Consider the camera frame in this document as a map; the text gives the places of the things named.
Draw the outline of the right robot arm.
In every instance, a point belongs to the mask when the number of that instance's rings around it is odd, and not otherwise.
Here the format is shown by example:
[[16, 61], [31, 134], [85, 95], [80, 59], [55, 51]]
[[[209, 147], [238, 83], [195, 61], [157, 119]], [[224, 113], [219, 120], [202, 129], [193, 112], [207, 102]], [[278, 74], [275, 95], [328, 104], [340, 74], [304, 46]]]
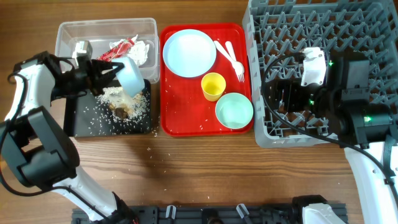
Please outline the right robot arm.
[[308, 110], [326, 118], [337, 135], [356, 181], [366, 223], [397, 223], [397, 120], [384, 104], [370, 101], [370, 61], [361, 52], [332, 52], [328, 57], [314, 49], [292, 53], [303, 65], [299, 79], [261, 78], [265, 106], [283, 124], [308, 135], [282, 118], [288, 112]]

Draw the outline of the yellow plastic cup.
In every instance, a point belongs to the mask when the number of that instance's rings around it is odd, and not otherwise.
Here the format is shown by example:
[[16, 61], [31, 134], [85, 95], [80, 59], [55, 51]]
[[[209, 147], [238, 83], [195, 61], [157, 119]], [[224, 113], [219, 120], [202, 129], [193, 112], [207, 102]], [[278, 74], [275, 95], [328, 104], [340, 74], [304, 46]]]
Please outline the yellow plastic cup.
[[219, 73], [207, 73], [201, 79], [201, 89], [208, 101], [217, 101], [226, 89], [226, 80]]

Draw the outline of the white plastic spoon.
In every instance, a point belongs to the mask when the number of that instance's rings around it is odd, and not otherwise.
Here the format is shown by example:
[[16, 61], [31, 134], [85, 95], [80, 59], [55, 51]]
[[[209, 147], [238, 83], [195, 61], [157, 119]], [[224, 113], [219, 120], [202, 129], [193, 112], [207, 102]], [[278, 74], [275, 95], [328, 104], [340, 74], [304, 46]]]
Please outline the white plastic spoon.
[[242, 63], [240, 63], [236, 59], [232, 58], [232, 56], [230, 56], [230, 54], [224, 49], [224, 47], [217, 40], [214, 40], [213, 42], [214, 42], [216, 49], [229, 60], [232, 67], [234, 68], [236, 74], [243, 75], [244, 67], [243, 67]]

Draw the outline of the white plastic fork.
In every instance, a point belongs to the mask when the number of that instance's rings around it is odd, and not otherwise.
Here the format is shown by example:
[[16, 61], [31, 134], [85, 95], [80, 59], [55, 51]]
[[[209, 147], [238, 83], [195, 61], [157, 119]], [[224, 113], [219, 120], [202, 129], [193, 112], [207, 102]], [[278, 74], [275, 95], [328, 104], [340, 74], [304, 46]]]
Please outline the white plastic fork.
[[233, 59], [233, 68], [235, 69], [237, 78], [240, 82], [244, 82], [244, 66], [241, 62], [236, 60], [236, 55], [234, 52], [233, 45], [230, 41], [225, 42], [229, 56]]

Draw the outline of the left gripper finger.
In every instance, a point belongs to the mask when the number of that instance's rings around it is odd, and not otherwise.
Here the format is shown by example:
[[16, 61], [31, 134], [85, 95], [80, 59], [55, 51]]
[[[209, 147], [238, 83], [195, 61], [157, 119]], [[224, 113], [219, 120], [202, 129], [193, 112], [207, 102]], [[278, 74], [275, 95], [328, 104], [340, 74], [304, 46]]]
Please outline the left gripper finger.
[[109, 62], [104, 60], [93, 59], [91, 61], [94, 70], [98, 72], [103, 72], [105, 70], [113, 70], [114, 72], [119, 72], [124, 68], [122, 62]]
[[109, 85], [116, 78], [116, 74], [118, 72], [118, 69], [109, 70], [106, 73], [101, 73], [97, 78], [95, 78], [95, 93], [103, 93], [103, 88]]

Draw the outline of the mint green bowl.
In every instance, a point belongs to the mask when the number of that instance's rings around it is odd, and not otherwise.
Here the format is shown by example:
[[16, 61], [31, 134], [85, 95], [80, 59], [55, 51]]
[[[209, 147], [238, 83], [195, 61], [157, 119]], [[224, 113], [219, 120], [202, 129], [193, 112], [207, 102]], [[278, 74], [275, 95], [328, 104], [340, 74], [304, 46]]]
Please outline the mint green bowl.
[[217, 120], [226, 128], [245, 128], [254, 116], [251, 101], [240, 93], [227, 93], [216, 103], [215, 115]]

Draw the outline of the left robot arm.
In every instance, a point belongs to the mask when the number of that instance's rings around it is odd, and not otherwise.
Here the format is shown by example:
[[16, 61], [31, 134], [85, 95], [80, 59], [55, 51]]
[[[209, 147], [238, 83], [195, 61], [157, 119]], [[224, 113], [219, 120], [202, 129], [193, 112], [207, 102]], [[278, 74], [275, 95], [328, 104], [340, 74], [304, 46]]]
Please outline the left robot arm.
[[139, 217], [114, 192], [103, 188], [80, 165], [78, 150], [49, 112], [51, 102], [74, 99], [91, 92], [98, 96], [116, 77], [126, 76], [133, 62], [92, 59], [89, 53], [75, 57], [77, 66], [62, 71], [70, 57], [47, 51], [15, 64], [7, 80], [16, 85], [9, 114], [1, 122], [1, 156], [24, 187], [3, 187], [21, 197], [54, 192], [82, 209], [91, 223], [139, 223]]

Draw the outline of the white napkin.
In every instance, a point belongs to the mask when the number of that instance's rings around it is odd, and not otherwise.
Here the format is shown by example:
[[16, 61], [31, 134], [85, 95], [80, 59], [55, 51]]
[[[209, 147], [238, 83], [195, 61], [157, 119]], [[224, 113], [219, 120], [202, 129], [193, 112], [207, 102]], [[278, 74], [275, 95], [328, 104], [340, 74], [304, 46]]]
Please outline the white napkin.
[[141, 65], [144, 65], [148, 59], [150, 45], [146, 44], [143, 40], [137, 40], [137, 38], [138, 35], [135, 35], [134, 37], [128, 37], [116, 42], [110, 42], [109, 48], [118, 48], [119, 44], [127, 43], [127, 49], [122, 50], [121, 57], [129, 57], [133, 59], [135, 64], [140, 67]]

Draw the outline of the light blue plate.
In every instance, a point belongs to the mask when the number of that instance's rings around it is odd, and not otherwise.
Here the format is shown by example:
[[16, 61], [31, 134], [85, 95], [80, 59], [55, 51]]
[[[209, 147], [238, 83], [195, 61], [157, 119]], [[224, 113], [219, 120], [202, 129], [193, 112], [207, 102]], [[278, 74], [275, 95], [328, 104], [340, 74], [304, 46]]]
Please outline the light blue plate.
[[214, 65], [216, 47], [204, 32], [184, 29], [172, 34], [163, 47], [163, 61], [174, 74], [195, 78], [205, 74]]

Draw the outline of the red snack wrapper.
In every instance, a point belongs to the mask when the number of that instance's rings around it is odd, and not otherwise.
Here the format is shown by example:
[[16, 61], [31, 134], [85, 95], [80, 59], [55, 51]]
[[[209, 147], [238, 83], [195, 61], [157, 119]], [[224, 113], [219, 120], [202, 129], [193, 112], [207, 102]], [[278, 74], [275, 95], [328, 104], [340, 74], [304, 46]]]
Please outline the red snack wrapper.
[[115, 47], [112, 47], [109, 51], [103, 53], [97, 60], [110, 62], [115, 58], [120, 58], [126, 55], [130, 49], [134, 46], [134, 41], [130, 38], [123, 39]]

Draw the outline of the light blue bowl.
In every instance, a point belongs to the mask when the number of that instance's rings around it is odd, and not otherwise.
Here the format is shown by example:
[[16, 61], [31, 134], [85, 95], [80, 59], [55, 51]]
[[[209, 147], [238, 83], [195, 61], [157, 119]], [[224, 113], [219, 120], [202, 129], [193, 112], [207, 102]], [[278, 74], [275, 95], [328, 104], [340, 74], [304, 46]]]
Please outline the light blue bowl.
[[145, 88], [139, 67], [129, 57], [116, 58], [113, 62], [123, 63], [124, 68], [117, 72], [116, 77], [126, 94], [135, 97]]

